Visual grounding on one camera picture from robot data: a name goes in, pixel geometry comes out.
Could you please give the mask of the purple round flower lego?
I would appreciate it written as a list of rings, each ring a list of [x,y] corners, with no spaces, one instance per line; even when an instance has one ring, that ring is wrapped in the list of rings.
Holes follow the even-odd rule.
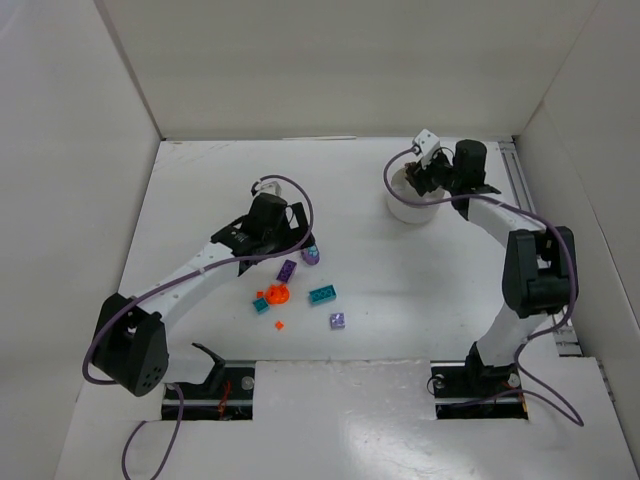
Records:
[[[305,247],[301,250],[302,260],[310,266],[315,266],[320,261],[319,249],[316,245]]]

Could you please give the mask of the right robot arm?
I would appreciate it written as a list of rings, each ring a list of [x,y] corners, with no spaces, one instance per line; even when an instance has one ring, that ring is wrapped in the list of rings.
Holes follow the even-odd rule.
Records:
[[[417,159],[406,165],[405,178],[416,194],[424,198],[438,190],[447,192],[457,213],[505,249],[503,306],[489,330],[472,345],[464,372],[476,384],[506,377],[538,327],[576,300],[573,233],[509,204],[487,183],[483,143],[461,140],[448,156],[439,139],[422,132],[411,150]]]

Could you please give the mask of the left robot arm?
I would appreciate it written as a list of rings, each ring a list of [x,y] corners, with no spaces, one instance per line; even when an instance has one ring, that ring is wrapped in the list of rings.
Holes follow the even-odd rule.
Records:
[[[114,293],[100,311],[82,370],[96,367],[103,384],[118,384],[136,397],[164,383],[209,386],[222,361],[203,345],[200,357],[171,354],[168,335],[215,289],[261,261],[313,244],[314,211],[309,201],[288,204],[260,193],[247,214],[211,236],[194,257],[151,290],[127,297]]]

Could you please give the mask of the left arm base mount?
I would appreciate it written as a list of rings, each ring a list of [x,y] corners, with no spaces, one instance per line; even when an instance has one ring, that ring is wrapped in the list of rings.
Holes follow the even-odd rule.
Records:
[[[169,357],[160,415],[185,421],[248,421],[253,418],[256,363],[225,360],[208,347]]]

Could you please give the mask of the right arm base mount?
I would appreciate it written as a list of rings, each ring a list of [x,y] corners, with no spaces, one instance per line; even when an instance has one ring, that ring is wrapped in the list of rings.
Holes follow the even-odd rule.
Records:
[[[528,419],[514,372],[474,379],[462,364],[434,364],[427,390],[438,420]]]

